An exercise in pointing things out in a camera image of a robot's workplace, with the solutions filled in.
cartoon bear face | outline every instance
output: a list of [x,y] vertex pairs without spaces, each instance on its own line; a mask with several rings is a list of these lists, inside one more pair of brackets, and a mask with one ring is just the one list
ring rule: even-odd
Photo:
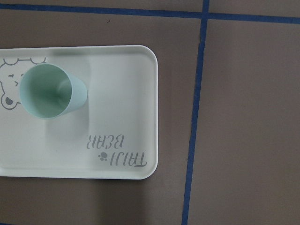
[[6,109],[14,109],[20,103],[19,84],[23,74],[31,67],[45,63],[46,58],[35,59],[3,59],[3,64],[0,65],[0,83],[3,91],[1,104]]

brown surface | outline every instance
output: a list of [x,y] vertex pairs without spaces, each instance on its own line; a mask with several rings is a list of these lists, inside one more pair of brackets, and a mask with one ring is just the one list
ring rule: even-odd
[[0,3],[201,12],[202,1],[203,0],[0,0]]
[[210,0],[210,12],[300,17],[300,1]]
[[299,37],[209,21],[189,224],[299,224]]
[[0,48],[142,44],[158,59],[159,162],[145,180],[0,178],[0,222],[180,224],[200,20],[0,10]]

blue tape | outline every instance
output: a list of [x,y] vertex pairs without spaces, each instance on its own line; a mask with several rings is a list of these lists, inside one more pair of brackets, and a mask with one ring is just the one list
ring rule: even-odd
[[24,5],[24,4],[17,4],[17,5],[0,4],[0,9],[71,12],[71,13],[114,14],[114,15],[163,16],[163,17],[180,17],[180,18],[197,18],[197,19],[200,19],[202,16],[201,12],[126,9],[126,8],[45,6],[45,5]]
[[184,203],[182,211],[181,224],[188,224],[188,213],[189,213],[189,203],[191,197],[191,187],[192,187],[192,177],[193,177],[193,167],[194,167],[194,155],[195,155],[195,143],[196,143],[196,133],[198,124],[198,112],[200,103],[200,91],[201,91],[201,80],[203,73],[203,60],[204,60],[204,49],[206,41],[206,30],[208,21],[208,10],[209,10],[209,0],[203,1],[202,7],[202,20],[200,26],[200,44],[198,47],[198,58],[197,58],[197,69],[195,78],[195,90],[194,90],[194,101],[193,101],[193,111],[192,111],[192,130],[191,137],[189,140],[188,147],[188,158],[187,158],[187,174],[186,174],[186,184],[184,191]]
[[268,15],[209,13],[208,19],[300,24],[300,18],[297,17],[268,16]]

light green cup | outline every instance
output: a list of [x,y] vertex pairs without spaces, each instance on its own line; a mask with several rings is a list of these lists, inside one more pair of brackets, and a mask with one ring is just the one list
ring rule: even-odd
[[22,76],[19,93],[25,110],[40,119],[74,111],[84,105],[88,96],[80,79],[48,63],[38,64]]

tray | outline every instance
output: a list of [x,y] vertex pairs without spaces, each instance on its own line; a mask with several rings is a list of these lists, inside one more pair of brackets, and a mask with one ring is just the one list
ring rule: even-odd
[[[53,120],[20,104],[22,74],[52,63],[88,101]],[[158,63],[142,45],[0,49],[0,176],[144,179],[158,164]]]

